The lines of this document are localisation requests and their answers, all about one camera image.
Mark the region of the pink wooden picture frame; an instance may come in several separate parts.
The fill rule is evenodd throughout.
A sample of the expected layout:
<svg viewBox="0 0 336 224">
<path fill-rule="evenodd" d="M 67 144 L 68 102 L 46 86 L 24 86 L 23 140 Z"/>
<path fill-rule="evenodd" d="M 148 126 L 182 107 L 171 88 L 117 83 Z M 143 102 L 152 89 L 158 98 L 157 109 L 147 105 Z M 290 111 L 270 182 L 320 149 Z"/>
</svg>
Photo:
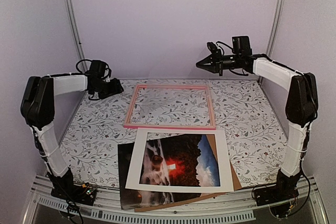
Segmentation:
<svg viewBox="0 0 336 224">
<path fill-rule="evenodd" d="M 182 89 L 182 90 L 204 90 L 205 97 L 208 105 L 208 113 L 209 113 L 209 126 L 201 126 L 201 125 L 154 125 L 154 124 L 136 124 L 131 123 L 131 115 L 133 112 L 133 108 L 135 106 L 135 102 L 138 96 L 138 92 L 140 89 Z M 137 84 L 134 88 L 131 102 L 129 104 L 128 111 L 125 116 L 124 128 L 127 129 L 137 129 L 137 128 L 153 128 L 153 129 L 168 129 L 168 130 L 179 130 L 179 129 L 187 129 L 187 130 L 215 130 L 215 115 L 212 105 L 211 92 L 209 90 L 208 85 L 172 85 L 172 84 Z"/>
</svg>

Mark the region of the white photo mat board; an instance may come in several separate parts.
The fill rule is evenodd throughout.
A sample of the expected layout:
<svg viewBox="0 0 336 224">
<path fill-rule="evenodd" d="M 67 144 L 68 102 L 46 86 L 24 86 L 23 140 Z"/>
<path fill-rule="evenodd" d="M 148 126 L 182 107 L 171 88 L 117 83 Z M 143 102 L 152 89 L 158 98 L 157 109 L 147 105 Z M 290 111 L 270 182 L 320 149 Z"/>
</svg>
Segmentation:
<svg viewBox="0 0 336 224">
<path fill-rule="evenodd" d="M 140 183 L 140 173 L 143 161 L 143 154 L 147 140 L 165 138 L 182 134 L 204 134 L 209 135 L 208 139 L 213 153 L 218 162 L 220 186 L 219 187 L 180 187 L 180 186 L 162 186 L 148 185 Z M 168 129 L 138 129 L 134 150 L 131 157 L 128 178 L 126 182 L 127 189 L 160 191 L 172 193 L 224 193 L 234 190 L 228 149 L 225 139 L 225 133 L 222 130 L 168 130 Z"/>
</svg>

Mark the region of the landscape photo print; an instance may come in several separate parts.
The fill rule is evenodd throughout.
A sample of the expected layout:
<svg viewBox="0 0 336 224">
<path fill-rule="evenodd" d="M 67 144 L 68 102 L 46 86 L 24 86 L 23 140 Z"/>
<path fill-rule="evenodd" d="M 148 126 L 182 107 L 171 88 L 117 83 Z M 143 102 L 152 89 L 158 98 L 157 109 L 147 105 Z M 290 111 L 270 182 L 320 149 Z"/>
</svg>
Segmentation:
<svg viewBox="0 0 336 224">
<path fill-rule="evenodd" d="M 218 162 L 209 135 L 182 134 L 147 140 L 140 183 L 180 187 L 219 187 Z M 199 199 L 202 193 L 142 191 L 125 187 L 134 143 L 118 146 L 121 209 L 164 207 Z"/>
</svg>

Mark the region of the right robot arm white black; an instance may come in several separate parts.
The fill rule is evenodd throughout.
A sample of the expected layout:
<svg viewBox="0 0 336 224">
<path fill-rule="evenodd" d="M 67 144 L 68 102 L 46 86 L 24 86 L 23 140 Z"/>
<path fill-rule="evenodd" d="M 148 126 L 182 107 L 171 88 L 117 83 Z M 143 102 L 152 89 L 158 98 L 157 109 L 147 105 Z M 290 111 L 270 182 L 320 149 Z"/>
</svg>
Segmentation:
<svg viewBox="0 0 336 224">
<path fill-rule="evenodd" d="M 232 38 L 230 55 L 224 52 L 225 43 L 208 42 L 210 55 L 196 63 L 200 69 L 220 76 L 224 70 L 241 76 L 255 74 L 265 78 L 287 92 L 285 113 L 289 124 L 288 144 L 285 160 L 277 174 L 275 186 L 270 188 L 276 201 L 284 200 L 291 194 L 302 176 L 302 160 L 307 152 L 312 122 L 318 117 L 318 93 L 316 77 L 313 73 L 302 73 L 277 61 L 266 54 L 254 54 L 248 36 Z"/>
</svg>

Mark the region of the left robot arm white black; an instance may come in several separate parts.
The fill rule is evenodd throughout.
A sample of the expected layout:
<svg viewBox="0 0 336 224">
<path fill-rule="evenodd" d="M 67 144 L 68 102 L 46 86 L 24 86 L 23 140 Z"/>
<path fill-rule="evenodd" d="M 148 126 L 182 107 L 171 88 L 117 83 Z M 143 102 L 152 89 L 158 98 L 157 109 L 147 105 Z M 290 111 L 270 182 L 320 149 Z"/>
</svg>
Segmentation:
<svg viewBox="0 0 336 224">
<path fill-rule="evenodd" d="M 120 80 L 112 78 L 109 65 L 101 60 L 91 60 L 86 72 L 52 74 L 29 77 L 22 98 L 20 112 L 30 127 L 44 160 L 49 178 L 58 192 L 67 200 L 78 195 L 73 175 L 66 164 L 54 129 L 55 97 L 58 95 L 86 91 L 103 100 L 124 91 Z"/>
</svg>

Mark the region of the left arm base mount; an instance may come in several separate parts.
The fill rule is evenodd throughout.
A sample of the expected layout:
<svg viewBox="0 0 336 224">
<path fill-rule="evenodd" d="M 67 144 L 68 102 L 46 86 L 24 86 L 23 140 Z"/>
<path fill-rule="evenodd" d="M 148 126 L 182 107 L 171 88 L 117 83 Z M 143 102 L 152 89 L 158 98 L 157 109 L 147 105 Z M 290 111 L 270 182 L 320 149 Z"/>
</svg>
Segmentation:
<svg viewBox="0 0 336 224">
<path fill-rule="evenodd" d="M 82 185 L 56 185 L 51 191 L 56 198 L 71 200 L 88 206 L 93 206 L 97 195 L 97 187 L 89 183 Z"/>
</svg>

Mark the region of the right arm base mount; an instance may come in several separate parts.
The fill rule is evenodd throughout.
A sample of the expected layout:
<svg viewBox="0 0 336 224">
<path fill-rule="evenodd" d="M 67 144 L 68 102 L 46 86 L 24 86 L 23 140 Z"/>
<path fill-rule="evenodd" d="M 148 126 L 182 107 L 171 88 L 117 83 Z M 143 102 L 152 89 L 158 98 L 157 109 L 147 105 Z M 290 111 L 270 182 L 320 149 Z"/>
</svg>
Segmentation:
<svg viewBox="0 0 336 224">
<path fill-rule="evenodd" d="M 258 189 L 253 188 L 251 196 L 256 201 L 257 206 L 275 204 L 269 207 L 270 213 L 274 217 L 282 219 L 291 214 L 299 192 L 296 188 L 282 191 L 277 186 L 264 186 Z"/>
</svg>

